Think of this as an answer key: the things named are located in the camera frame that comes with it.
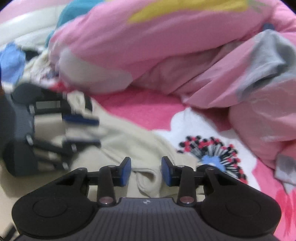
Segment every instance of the logo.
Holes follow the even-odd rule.
[[[145,201],[143,201],[143,203],[146,204],[146,205],[148,205],[149,203],[151,203],[151,201],[145,200]]]

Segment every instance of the ribbed gray surface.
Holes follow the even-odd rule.
[[[33,125],[34,118],[26,106],[14,104],[10,95],[0,97],[0,156],[10,140],[33,134]]]
[[[20,236],[17,241],[36,241]],[[59,241],[241,241],[206,225],[193,208],[177,206],[171,198],[123,198],[99,210],[93,221]],[[277,240],[272,235],[248,241]]]

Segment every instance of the beige towel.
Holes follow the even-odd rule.
[[[59,115],[36,118],[36,137],[52,140],[61,144],[65,133],[67,138],[100,139],[102,147],[89,147],[74,160],[72,170],[86,167],[88,171],[97,171],[101,167],[119,163],[129,156],[132,161],[132,173],[128,186],[115,188],[116,197],[164,197],[176,196],[178,187],[167,187],[160,171],[161,158],[168,156],[175,165],[183,164],[195,169],[198,163],[195,157],[176,152],[170,143],[151,131],[142,129],[135,124],[108,114],[98,103],[92,100],[93,113],[85,109],[84,96],[80,92],[68,95],[71,106],[84,116],[97,116],[100,125],[85,126],[65,124]],[[0,232],[11,222],[13,203],[26,193],[56,179],[62,172],[51,172],[33,177],[12,177],[5,168],[1,170],[0,190],[1,219]],[[96,200],[96,187],[91,187],[89,198]]]

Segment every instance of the teal fabric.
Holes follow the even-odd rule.
[[[60,26],[64,25],[65,23],[75,19],[78,16],[87,14],[94,6],[99,3],[104,2],[104,0],[74,0],[69,3],[64,10],[62,11],[59,21],[57,23],[56,29]],[[48,47],[48,43],[50,38],[54,34],[52,31],[46,39],[45,47]]]

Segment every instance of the metal screw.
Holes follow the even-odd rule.
[[[35,114],[35,109],[33,105],[29,105],[29,110],[31,114]]]
[[[69,166],[67,163],[63,162],[62,165],[65,170],[69,170]]]
[[[76,147],[75,144],[72,144],[71,145],[71,149],[72,149],[73,152],[77,152],[77,147]]]
[[[180,198],[180,202],[184,204],[190,204],[194,202],[194,198],[190,196],[183,196]]]
[[[110,203],[113,203],[113,198],[111,198],[111,197],[101,197],[100,199],[99,199],[99,202],[100,203],[102,203],[102,204],[105,204],[105,205],[107,205],[107,204],[110,204]]]
[[[33,142],[33,139],[30,135],[27,135],[26,136],[26,139],[27,139],[27,142],[30,146],[33,146],[34,145],[34,142]]]

